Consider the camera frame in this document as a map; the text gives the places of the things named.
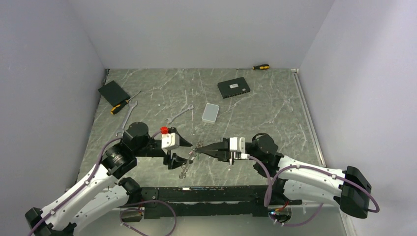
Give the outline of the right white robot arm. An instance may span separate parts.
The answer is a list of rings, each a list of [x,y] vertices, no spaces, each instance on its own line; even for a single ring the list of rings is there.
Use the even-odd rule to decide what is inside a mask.
[[[267,179],[265,207],[272,200],[277,204],[307,200],[339,207],[359,219],[380,211],[371,184],[358,168],[332,169],[298,161],[279,153],[267,133],[256,134],[250,142],[243,137],[224,138],[195,151],[231,165],[237,160],[255,161],[253,168]]]

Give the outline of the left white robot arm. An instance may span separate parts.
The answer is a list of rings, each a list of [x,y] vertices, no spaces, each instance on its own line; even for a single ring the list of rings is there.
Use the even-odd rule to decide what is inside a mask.
[[[43,208],[33,207],[25,214],[30,236],[73,236],[85,225],[116,207],[150,201],[140,185],[125,174],[137,166],[139,157],[162,157],[169,169],[180,167],[186,159],[171,153],[191,147],[175,127],[163,126],[161,139],[149,135],[149,127],[134,122],[117,131],[116,138],[101,150],[91,170],[63,195]]]

